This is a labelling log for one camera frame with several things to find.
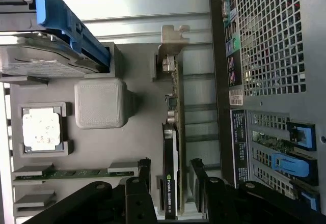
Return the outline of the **black printed case label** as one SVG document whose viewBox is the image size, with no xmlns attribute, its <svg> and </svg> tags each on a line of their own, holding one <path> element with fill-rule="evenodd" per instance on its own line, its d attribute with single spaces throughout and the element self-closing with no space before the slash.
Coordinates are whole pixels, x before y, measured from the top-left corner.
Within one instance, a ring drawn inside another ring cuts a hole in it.
<svg viewBox="0 0 326 224">
<path fill-rule="evenodd" d="M 249 180 L 248 142 L 246 112 L 243 109 L 232 109 L 231 133 L 235 186 Z"/>
</svg>

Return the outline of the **green RAM stick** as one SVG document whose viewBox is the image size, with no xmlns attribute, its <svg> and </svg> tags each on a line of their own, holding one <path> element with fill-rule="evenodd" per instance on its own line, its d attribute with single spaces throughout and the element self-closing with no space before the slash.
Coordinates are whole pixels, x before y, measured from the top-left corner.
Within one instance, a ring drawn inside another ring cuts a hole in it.
<svg viewBox="0 0 326 224">
<path fill-rule="evenodd" d="M 35 176 L 18 176 L 16 181 L 46 181 L 46 180 L 63 180 L 63 179 L 85 179 L 85 178 L 112 178 L 112 177 L 129 177 L 135 176 L 133 171 L 112 172 L 107 169 L 82 169 L 82 170 L 51 170 L 42 175 Z"/>
</svg>

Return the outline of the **grey printed parts rack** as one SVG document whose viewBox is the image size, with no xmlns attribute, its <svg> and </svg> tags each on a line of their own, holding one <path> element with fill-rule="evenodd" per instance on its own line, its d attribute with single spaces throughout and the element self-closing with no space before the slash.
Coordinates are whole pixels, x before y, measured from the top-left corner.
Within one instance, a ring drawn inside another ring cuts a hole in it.
<svg viewBox="0 0 326 224">
<path fill-rule="evenodd" d="M 63 170 L 103 169 L 112 162 L 151 160 L 151 176 L 162 174 L 163 135 L 162 124 L 167 118 L 166 94 L 170 81 L 153 81 L 150 64 L 158 44 L 119 44 L 119 68 L 123 80 L 137 97 L 138 111 L 121 128 L 80 129 L 75 116 L 66 119 L 67 135 L 74 143 L 68 156 L 22 158 L 19 144 L 22 141 L 22 122 L 19 106 L 28 103 L 66 102 L 74 110 L 76 79 L 53 79 L 45 87 L 10 87 L 11 126 L 13 141 L 13 168 L 15 170 L 33 163 L 52 163 Z"/>
</svg>

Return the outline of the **blue card retention clip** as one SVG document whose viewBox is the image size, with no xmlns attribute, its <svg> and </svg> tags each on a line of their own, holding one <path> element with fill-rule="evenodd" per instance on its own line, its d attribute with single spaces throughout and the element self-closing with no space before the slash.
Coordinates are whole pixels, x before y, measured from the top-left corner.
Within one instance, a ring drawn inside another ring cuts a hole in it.
<svg viewBox="0 0 326 224">
<path fill-rule="evenodd" d="M 271 168 L 291 175 L 311 186 L 319 185 L 317 159 L 311 156 L 296 151 L 273 153 Z"/>
<path fill-rule="evenodd" d="M 297 148 L 316 151 L 315 125 L 310 123 L 287 122 L 289 141 Z"/>
<path fill-rule="evenodd" d="M 321 212 L 320 193 L 317 190 L 299 180 L 291 180 L 290 184 L 293 187 L 295 199 L 305 203 L 312 210 L 315 210 L 318 213 Z"/>
</svg>

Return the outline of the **barcode sticker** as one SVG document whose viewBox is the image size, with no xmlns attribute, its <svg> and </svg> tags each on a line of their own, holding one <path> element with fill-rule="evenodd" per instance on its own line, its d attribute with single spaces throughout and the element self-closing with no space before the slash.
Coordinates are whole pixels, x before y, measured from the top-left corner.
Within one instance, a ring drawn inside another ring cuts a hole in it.
<svg viewBox="0 0 326 224">
<path fill-rule="evenodd" d="M 242 89 L 229 90 L 229 104 L 234 106 L 243 106 Z"/>
</svg>

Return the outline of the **dark grey PC case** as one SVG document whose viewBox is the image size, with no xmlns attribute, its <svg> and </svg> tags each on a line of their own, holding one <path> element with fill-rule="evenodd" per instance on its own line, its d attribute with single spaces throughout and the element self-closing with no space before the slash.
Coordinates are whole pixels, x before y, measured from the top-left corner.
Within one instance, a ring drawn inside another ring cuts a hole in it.
<svg viewBox="0 0 326 224">
<path fill-rule="evenodd" d="M 209 0 L 222 177 L 235 186 L 232 109 L 246 112 L 249 175 L 297 200 L 291 180 L 271 168 L 273 153 L 317 159 L 326 216 L 326 0 Z M 243 106 L 229 104 L 242 89 Z M 289 141 L 287 122 L 315 125 L 316 151 Z"/>
</svg>

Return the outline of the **silver CPU chip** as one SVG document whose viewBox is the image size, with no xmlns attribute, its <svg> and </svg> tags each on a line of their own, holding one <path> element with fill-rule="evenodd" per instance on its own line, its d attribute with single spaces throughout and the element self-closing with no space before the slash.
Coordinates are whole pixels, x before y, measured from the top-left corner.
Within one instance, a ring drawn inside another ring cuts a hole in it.
<svg viewBox="0 0 326 224">
<path fill-rule="evenodd" d="M 54 108 L 31 108 L 22 117 L 23 144 L 31 151 L 55 150 L 61 143 L 60 116 Z"/>
</svg>

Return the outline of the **silver hard disk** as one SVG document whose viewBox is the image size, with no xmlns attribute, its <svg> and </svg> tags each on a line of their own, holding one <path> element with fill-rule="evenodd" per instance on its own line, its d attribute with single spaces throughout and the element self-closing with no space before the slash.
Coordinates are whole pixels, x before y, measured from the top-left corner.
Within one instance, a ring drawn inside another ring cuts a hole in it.
<svg viewBox="0 0 326 224">
<path fill-rule="evenodd" d="M 1 32 L 0 73 L 38 78 L 83 77 L 104 68 L 60 38 L 43 32 Z"/>
</svg>

